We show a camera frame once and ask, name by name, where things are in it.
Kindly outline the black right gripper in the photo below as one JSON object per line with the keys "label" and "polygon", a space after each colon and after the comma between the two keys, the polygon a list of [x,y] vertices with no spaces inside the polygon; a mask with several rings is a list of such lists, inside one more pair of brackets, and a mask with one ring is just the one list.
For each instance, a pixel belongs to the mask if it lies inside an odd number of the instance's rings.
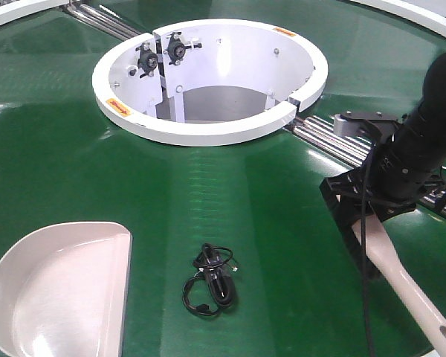
{"label": "black right gripper", "polygon": [[435,173],[390,175],[378,167],[361,167],[324,178],[320,192],[344,238],[354,238],[352,226],[363,215],[382,222],[415,210],[417,202],[437,188]]}

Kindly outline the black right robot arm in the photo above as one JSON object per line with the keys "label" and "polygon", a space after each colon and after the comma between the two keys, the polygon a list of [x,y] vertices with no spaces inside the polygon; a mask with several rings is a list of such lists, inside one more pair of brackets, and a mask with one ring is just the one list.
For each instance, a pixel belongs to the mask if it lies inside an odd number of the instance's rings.
{"label": "black right robot arm", "polygon": [[446,160],[446,52],[427,70],[422,97],[402,122],[380,112],[345,111],[334,117],[338,136],[374,143],[357,167],[325,178],[323,198],[342,234],[364,213],[385,221],[412,211],[416,202],[442,186]]}

